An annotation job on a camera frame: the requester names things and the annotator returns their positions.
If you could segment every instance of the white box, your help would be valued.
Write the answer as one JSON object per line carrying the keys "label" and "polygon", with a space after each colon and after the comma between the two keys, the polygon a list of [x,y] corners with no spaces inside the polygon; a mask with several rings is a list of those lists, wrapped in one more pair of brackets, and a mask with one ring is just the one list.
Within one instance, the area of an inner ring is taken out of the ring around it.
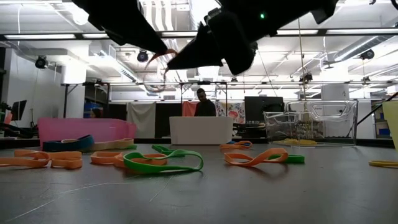
{"label": "white box", "polygon": [[220,145],[232,140],[229,117],[170,117],[172,144]]}

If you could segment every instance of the transparent acrylic box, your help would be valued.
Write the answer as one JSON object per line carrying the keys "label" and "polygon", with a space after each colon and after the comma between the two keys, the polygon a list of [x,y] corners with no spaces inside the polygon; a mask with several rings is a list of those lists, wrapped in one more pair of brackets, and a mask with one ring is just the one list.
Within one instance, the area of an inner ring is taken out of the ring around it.
{"label": "transparent acrylic box", "polygon": [[285,112],[264,112],[270,143],[288,146],[354,146],[358,101],[292,101]]}

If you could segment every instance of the black monitor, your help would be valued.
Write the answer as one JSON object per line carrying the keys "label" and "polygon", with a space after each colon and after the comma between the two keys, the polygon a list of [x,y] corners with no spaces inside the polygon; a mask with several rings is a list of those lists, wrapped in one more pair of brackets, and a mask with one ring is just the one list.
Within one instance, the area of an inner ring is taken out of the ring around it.
{"label": "black monitor", "polygon": [[15,102],[12,105],[11,113],[12,113],[13,121],[20,121],[22,119],[22,115],[24,114],[25,106],[26,106],[26,100]]}
{"label": "black monitor", "polygon": [[283,97],[245,96],[244,109],[246,123],[263,123],[263,111],[283,112],[284,106]]}

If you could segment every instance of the table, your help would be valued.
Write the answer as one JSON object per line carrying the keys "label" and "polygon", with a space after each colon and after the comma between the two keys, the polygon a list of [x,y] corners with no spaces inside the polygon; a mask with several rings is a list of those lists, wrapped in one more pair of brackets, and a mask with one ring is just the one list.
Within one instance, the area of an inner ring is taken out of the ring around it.
{"label": "table", "polygon": [[218,146],[177,148],[200,152],[202,172],[133,175],[89,155],[79,170],[0,168],[0,223],[397,223],[398,169],[368,165],[398,160],[393,149],[287,148],[306,164],[244,168],[227,165]]}

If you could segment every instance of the pink container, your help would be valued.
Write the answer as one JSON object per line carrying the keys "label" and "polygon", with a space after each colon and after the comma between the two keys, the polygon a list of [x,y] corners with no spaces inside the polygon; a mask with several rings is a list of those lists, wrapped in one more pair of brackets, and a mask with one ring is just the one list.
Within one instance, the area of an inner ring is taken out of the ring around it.
{"label": "pink container", "polygon": [[77,139],[88,134],[96,142],[134,139],[136,135],[136,125],[120,119],[40,118],[37,126],[41,147],[45,141]]}

